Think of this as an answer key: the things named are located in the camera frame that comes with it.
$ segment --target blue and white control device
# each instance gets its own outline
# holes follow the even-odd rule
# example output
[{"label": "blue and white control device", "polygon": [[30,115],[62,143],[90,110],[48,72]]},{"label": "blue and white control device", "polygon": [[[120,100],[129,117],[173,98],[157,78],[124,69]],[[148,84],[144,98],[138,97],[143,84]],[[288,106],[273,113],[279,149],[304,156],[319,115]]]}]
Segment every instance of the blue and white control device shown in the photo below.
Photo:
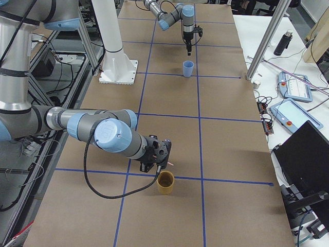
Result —
[{"label": "blue and white control device", "polygon": [[307,120],[311,121],[317,129],[323,127],[322,123],[291,98],[271,106],[270,110],[273,116],[291,133],[297,131]]},{"label": "blue and white control device", "polygon": [[[309,81],[306,75],[294,74],[302,80]],[[312,102],[310,86],[300,80],[281,72],[279,74],[278,87],[282,97],[291,98],[302,102]]]}]

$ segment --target yellow cup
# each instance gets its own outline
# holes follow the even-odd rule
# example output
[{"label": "yellow cup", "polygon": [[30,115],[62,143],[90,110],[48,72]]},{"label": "yellow cup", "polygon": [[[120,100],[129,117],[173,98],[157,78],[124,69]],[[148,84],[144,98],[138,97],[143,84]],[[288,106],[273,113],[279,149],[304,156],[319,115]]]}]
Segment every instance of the yellow cup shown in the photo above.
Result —
[{"label": "yellow cup", "polygon": [[169,171],[162,171],[156,180],[156,183],[158,184],[159,192],[163,195],[168,195],[173,191],[174,188],[174,174]]}]

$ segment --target light blue joint cap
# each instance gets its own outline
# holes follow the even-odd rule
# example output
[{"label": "light blue joint cap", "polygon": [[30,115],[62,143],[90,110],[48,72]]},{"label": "light blue joint cap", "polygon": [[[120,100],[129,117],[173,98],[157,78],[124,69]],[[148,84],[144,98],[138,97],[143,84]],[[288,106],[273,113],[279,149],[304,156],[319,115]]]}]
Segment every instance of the light blue joint cap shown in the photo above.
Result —
[{"label": "light blue joint cap", "polygon": [[132,130],[124,122],[115,118],[101,121],[94,134],[97,146],[106,152],[120,153],[132,142]]},{"label": "light blue joint cap", "polygon": [[194,16],[194,6],[190,5],[190,4],[185,5],[183,7],[182,13],[186,17],[193,17]]},{"label": "light blue joint cap", "polygon": [[44,24],[46,29],[55,30],[55,31],[75,31],[80,26],[79,18],[58,21],[58,22],[49,22]]},{"label": "light blue joint cap", "polygon": [[137,126],[137,116],[136,114],[132,111],[132,110],[126,110],[124,109],[126,112],[128,112],[129,117],[130,117],[130,128],[134,129]]},{"label": "light blue joint cap", "polygon": [[163,31],[166,31],[169,28],[168,23],[164,20],[160,20],[159,25]]},{"label": "light blue joint cap", "polygon": [[78,138],[78,125],[80,122],[80,119],[82,118],[83,115],[86,113],[76,113],[74,114],[67,122],[67,133],[74,137],[75,139],[79,140]]},{"label": "light blue joint cap", "polygon": [[0,121],[0,142],[11,140],[11,135],[7,127]]},{"label": "light blue joint cap", "polygon": [[10,0],[0,0],[0,7],[2,5],[5,5],[6,3],[8,3]]}]

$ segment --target table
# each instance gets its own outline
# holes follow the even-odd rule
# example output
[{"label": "table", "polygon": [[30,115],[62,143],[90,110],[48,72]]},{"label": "table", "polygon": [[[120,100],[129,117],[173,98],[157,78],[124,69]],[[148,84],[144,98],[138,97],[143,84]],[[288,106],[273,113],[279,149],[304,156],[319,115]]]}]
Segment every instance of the table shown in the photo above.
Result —
[{"label": "table", "polygon": [[[135,83],[96,77],[81,106],[132,109],[138,132],[171,139],[173,193],[152,186],[122,200],[97,197],[81,172],[85,144],[69,138],[24,246],[294,246],[231,8],[195,9],[204,36],[187,57],[179,24],[162,32],[149,12],[124,3],[119,24],[124,51],[139,60]],[[181,74],[187,59],[190,78]],[[152,179],[138,162],[95,147],[88,168],[108,195]]]},{"label": "table", "polygon": [[[245,57],[245,61],[247,63],[251,62],[250,59],[248,59],[248,56],[253,57],[260,41],[265,33],[265,30],[270,22],[271,17],[267,16],[234,16],[234,21],[236,23],[237,31],[239,34],[241,46],[243,48],[243,53]],[[287,50],[285,50],[282,53],[282,57],[289,57],[289,58],[276,58],[273,54],[276,44],[279,42],[282,35],[288,30],[293,30],[293,39],[291,40],[289,47]],[[315,63],[305,63],[303,60],[300,60],[302,57],[303,49],[305,48],[305,45],[303,41],[299,38],[297,31],[293,27],[292,23],[290,22],[289,18],[284,17],[275,33],[275,35],[272,38],[271,41],[272,45],[270,45],[264,55],[264,58],[266,60],[269,60],[271,58],[270,62],[276,64],[277,66],[289,71],[293,72],[295,70],[296,65],[298,64],[296,68],[297,74],[305,74],[308,76],[310,82],[315,86],[326,86],[324,82],[322,82],[319,79],[319,76],[321,75],[321,72],[319,71],[317,65]],[[259,80],[261,82],[261,85],[259,87],[258,92],[262,96],[272,96],[276,97],[277,92],[275,90],[277,86],[278,81],[278,74],[279,70],[275,69],[271,65],[261,63],[258,67],[258,71],[253,77],[253,80]],[[310,103],[303,103],[299,102],[303,108],[305,109],[311,109],[312,107],[318,105],[320,102],[327,99],[327,96],[325,96],[322,93],[312,91],[313,96],[313,102]],[[269,107],[273,104],[276,104],[278,102],[282,101],[282,97],[279,94],[278,98],[274,99],[270,104]],[[320,132],[329,139],[329,120],[327,118],[329,114],[329,103],[326,102],[320,107],[312,110],[310,112],[316,119],[318,119],[321,123],[323,123],[324,127],[320,130]],[[269,149],[272,149],[277,144],[284,143],[290,136],[291,133],[283,127],[277,120],[274,125],[274,134],[269,136],[268,139],[268,147]],[[282,176],[282,172],[280,169],[280,166],[278,164],[278,161],[272,155],[273,164],[276,168],[276,173],[278,177],[279,184],[285,184],[287,185],[285,179]],[[304,236],[307,236],[308,231],[305,230],[302,232],[301,239]],[[322,237],[319,240],[308,240],[303,245],[304,246],[328,246],[329,243],[329,234],[326,234],[324,237]]]}]

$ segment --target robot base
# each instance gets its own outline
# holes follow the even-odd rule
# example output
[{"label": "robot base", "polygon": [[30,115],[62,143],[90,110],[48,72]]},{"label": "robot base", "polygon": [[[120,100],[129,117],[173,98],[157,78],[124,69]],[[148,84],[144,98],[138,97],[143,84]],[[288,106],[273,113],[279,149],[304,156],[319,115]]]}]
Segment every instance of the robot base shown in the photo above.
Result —
[{"label": "robot base", "polygon": [[99,82],[127,85],[134,84],[138,61],[130,60],[124,53],[117,57],[108,53],[106,55],[110,56],[104,59],[103,72],[99,78]]}]

